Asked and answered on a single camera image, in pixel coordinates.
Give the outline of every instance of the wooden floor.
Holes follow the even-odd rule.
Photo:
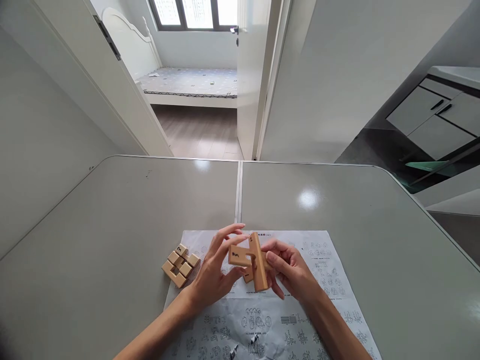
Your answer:
[[[152,105],[179,158],[243,160],[237,138],[237,109]]]

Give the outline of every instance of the window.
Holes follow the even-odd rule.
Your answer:
[[[229,31],[238,0],[148,0],[159,31]]]

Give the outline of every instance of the drawer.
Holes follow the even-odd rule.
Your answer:
[[[438,115],[475,136],[480,136],[480,99],[461,93],[450,105],[449,108],[444,107],[443,112],[438,111]]]
[[[410,135],[450,100],[417,86],[386,118],[405,135]]]
[[[476,139],[436,115],[425,121],[408,138],[435,160]]]
[[[436,82],[431,79],[424,79],[420,86],[428,89],[434,93],[437,93],[447,99],[453,99],[457,97],[462,91],[448,85],[444,85],[440,82]]]

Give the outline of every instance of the bed frame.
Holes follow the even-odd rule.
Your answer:
[[[101,17],[113,42],[118,48],[128,72],[137,86],[140,87],[137,81],[139,78],[163,67],[157,47],[152,39],[152,34],[147,26],[147,21],[143,18],[148,35],[143,36],[121,12],[111,7],[103,10]],[[144,96],[150,104],[237,108],[236,98],[194,97],[153,93],[145,93]]]

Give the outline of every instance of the hand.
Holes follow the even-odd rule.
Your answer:
[[[184,291],[189,293],[193,306],[198,311],[227,295],[234,283],[245,274],[245,269],[241,266],[232,268],[227,275],[221,271],[222,262],[229,252],[230,245],[237,245],[249,238],[240,230],[244,226],[245,224],[235,223],[215,234],[198,275],[191,285],[185,288]],[[230,238],[229,234],[238,236]]]
[[[272,238],[261,247],[261,250],[267,252],[266,260],[273,268],[273,271],[267,274],[268,283],[271,283],[271,289],[280,299],[283,300],[285,295],[277,284],[275,276],[302,305],[308,303],[309,299],[324,294],[304,258],[295,247]]]

